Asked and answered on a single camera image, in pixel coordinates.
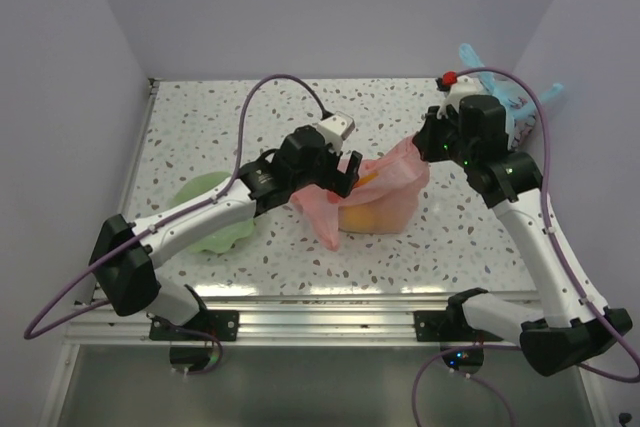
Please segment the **pink plastic bag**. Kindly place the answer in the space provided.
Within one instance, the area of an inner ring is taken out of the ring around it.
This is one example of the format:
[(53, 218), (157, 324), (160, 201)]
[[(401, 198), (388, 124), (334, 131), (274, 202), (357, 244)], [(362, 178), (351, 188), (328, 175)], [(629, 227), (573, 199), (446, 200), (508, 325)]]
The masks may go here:
[(416, 212), (429, 179), (429, 164), (420, 159), (412, 139), (406, 137), (383, 157), (361, 163), (359, 181), (348, 197), (339, 198), (311, 185), (293, 194), (290, 202), (308, 221), (318, 241), (336, 251), (340, 234), (345, 232), (338, 224), (342, 208), (368, 205), (378, 209), (395, 222), (396, 231), (388, 234), (400, 234)]

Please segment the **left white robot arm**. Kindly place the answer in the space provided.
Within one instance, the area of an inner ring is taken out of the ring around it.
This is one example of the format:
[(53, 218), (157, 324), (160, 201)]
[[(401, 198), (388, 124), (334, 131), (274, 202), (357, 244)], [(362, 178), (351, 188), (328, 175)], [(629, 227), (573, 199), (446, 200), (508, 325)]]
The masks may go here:
[(202, 238), (288, 203), (309, 185), (347, 197), (359, 179), (362, 156), (353, 152), (344, 170), (339, 161), (354, 128), (342, 114), (299, 127), (223, 186), (134, 222), (120, 214), (108, 218), (90, 267), (116, 314), (146, 312), (171, 322), (185, 339), (201, 337), (208, 326), (203, 301), (193, 288), (157, 276), (156, 269)]

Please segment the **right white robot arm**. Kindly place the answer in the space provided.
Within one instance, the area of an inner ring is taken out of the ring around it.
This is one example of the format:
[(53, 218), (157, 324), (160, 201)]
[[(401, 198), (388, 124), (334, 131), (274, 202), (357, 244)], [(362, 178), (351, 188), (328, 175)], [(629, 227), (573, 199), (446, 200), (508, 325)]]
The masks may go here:
[(515, 243), (540, 296), (531, 309), (484, 288), (451, 296), (439, 333), (476, 339), (481, 332), (518, 346), (548, 377), (605, 353), (633, 327), (582, 269), (555, 221), (543, 174), (533, 158), (511, 148), (507, 112), (493, 96), (463, 97), (428, 108), (412, 142), (423, 161), (452, 161)]

